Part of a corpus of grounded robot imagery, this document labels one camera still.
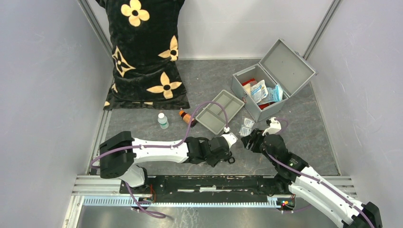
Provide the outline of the clear bag of wipes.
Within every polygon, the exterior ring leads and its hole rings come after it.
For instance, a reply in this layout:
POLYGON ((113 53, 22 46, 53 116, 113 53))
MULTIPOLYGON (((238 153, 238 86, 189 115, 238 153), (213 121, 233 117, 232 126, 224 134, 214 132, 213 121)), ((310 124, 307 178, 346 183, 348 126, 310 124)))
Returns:
POLYGON ((248 136, 252 132, 252 128, 255 124, 255 121, 253 119, 247 118, 245 116, 242 117, 242 123, 241 127, 239 130, 240 136, 248 136))

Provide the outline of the grey plastic divider tray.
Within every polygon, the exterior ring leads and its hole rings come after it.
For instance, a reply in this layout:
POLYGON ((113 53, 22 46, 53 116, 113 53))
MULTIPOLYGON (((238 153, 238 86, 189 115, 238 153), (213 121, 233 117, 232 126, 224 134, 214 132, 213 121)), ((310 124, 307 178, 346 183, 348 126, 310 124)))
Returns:
MULTIPOLYGON (((244 102, 238 99, 235 95, 227 90, 222 90, 213 101, 220 104, 228 117, 228 122, 241 110, 244 102)), ((206 105, 195 117, 195 119, 210 130, 215 135, 218 135, 226 126, 226 118, 223 110, 216 104, 206 105)))

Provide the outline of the amber pill bottle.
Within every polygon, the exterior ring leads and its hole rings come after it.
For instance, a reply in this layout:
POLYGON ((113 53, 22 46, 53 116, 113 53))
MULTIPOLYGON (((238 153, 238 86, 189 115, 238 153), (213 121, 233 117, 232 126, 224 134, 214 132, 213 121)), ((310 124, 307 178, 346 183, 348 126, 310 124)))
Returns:
POLYGON ((185 112, 184 110, 181 110, 179 112, 179 115, 184 122, 190 124, 190 127, 194 127, 197 124, 197 121, 192 117, 192 115, 185 112))

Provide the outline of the white wipes packet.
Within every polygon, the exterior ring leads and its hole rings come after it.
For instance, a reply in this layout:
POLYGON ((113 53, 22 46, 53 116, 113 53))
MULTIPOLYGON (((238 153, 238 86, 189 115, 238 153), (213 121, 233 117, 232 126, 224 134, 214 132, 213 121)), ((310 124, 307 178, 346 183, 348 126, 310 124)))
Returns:
POLYGON ((266 98, 268 94, 269 93, 266 87, 265 80, 259 81, 257 84, 251 86, 250 88, 250 96, 256 104, 266 98))

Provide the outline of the red first aid pouch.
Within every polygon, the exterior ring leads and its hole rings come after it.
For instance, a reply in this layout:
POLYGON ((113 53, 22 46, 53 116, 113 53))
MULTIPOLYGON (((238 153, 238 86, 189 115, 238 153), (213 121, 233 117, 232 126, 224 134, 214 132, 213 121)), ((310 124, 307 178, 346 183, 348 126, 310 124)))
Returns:
MULTIPOLYGON (((247 93, 248 95, 250 95, 250 93, 251 93, 251 87, 254 86, 254 85, 256 85, 256 84, 257 84, 257 81, 256 81, 254 78, 252 78, 252 79, 250 79, 250 80, 248 80, 248 81, 242 83, 242 87, 243 87, 243 89, 246 91, 246 93, 247 93)), ((266 107, 268 107, 268 106, 270 106, 270 105, 273 105, 273 104, 274 104, 274 102, 269 102, 269 103, 265 103, 265 104, 258 104, 258 107, 259 107, 261 110, 263 110, 264 108, 266 108, 266 107)))

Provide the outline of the white plastic bottle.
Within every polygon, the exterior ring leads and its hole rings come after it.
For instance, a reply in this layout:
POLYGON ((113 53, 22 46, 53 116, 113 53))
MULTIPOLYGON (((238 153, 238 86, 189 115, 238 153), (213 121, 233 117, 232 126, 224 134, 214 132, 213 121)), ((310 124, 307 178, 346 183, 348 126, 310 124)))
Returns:
POLYGON ((159 113, 159 114, 158 114, 157 121, 158 121, 158 123, 159 123, 159 126, 160 126, 162 129, 166 129, 166 128, 169 127, 168 118, 167 118, 167 116, 166 116, 164 113, 159 113))

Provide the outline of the silver metal case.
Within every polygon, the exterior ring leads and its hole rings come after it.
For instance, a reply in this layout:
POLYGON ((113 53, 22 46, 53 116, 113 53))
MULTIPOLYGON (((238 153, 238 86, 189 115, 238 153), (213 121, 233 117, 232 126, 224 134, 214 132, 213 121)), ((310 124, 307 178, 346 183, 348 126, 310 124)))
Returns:
POLYGON ((231 89, 245 103, 244 107, 252 119, 259 122, 279 112, 286 101, 315 75, 317 71, 284 39, 279 38, 257 64, 233 74, 231 89), (282 100, 261 109, 243 88, 242 83, 251 79, 257 82, 263 80, 267 87, 281 86, 284 90, 282 100))

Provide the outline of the black handled scissors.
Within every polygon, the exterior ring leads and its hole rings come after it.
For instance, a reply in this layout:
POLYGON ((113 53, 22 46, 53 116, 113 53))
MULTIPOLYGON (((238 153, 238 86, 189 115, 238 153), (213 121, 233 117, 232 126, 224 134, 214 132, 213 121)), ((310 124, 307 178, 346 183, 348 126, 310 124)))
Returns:
POLYGON ((233 156, 229 156, 229 157, 221 159, 221 162, 227 162, 229 164, 233 164, 235 161, 236 160, 233 156))

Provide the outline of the blue gauze packet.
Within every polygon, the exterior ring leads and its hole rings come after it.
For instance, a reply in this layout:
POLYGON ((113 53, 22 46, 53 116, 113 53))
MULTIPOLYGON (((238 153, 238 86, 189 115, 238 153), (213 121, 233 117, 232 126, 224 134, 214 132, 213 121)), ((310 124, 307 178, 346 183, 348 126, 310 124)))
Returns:
POLYGON ((267 90, 268 95, 259 102, 260 105, 282 101, 284 90, 279 84, 277 84, 274 88, 267 88, 267 90))

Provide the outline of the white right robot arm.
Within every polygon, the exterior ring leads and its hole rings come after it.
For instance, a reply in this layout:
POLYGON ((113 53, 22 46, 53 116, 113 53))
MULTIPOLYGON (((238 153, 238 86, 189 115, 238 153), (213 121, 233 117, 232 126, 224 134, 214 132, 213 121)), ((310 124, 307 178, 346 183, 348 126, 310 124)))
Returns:
POLYGON ((362 203, 335 187, 305 160, 289 151, 280 135, 255 129, 241 141, 246 149, 263 154, 273 164, 278 172, 274 181, 277 192, 290 192, 303 198, 339 228, 383 226, 380 209, 374 203, 362 203))

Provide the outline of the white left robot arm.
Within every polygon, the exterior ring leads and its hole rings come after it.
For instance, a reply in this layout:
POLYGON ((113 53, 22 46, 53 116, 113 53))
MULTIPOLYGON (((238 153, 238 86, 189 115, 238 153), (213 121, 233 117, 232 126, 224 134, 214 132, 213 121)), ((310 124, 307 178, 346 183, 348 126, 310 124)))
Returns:
POLYGON ((103 179, 118 178, 137 193, 149 189, 144 162, 175 162, 215 167, 219 162, 233 163, 230 151, 238 138, 233 133, 207 139, 187 137, 184 141, 150 141, 133 138, 130 131, 123 131, 99 146, 99 170, 103 179))

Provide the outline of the black floral velvet cloth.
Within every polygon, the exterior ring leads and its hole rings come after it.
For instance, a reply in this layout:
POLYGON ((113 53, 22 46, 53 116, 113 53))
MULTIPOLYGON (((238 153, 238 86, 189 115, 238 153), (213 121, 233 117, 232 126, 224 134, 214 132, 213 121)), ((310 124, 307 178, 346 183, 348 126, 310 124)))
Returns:
POLYGON ((105 110, 190 107, 176 62, 182 0, 100 0, 114 68, 105 110))

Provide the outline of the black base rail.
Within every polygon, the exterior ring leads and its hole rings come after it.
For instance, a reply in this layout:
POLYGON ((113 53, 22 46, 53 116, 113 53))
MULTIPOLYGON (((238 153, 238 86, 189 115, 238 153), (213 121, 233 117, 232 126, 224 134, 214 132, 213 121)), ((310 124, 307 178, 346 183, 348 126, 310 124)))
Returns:
POLYGON ((257 203, 291 196, 289 184, 278 175, 156 175, 131 191, 155 196, 155 203, 257 203))

